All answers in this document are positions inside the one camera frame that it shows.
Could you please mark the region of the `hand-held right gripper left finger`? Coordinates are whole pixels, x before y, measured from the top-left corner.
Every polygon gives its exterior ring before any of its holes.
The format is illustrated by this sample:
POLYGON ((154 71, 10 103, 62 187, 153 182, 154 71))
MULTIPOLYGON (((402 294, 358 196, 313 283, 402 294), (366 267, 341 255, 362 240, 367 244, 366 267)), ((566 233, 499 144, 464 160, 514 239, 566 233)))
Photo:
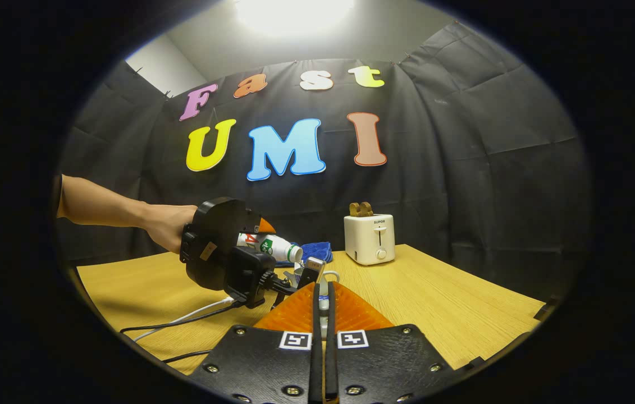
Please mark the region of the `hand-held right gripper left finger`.
POLYGON ((290 305, 306 325, 289 330, 233 325, 191 374, 191 380, 226 401, 237 403, 321 403, 322 345, 315 320, 315 282, 279 304, 290 305))

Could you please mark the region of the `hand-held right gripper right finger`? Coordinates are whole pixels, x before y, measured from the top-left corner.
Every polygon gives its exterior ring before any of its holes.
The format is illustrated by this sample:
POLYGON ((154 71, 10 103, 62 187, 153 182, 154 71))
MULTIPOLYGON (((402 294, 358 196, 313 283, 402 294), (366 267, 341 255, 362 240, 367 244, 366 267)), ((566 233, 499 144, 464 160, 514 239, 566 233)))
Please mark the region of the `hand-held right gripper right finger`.
POLYGON ((326 396, 339 403, 413 403, 458 380, 414 324, 393 325, 364 299, 328 284, 326 396))

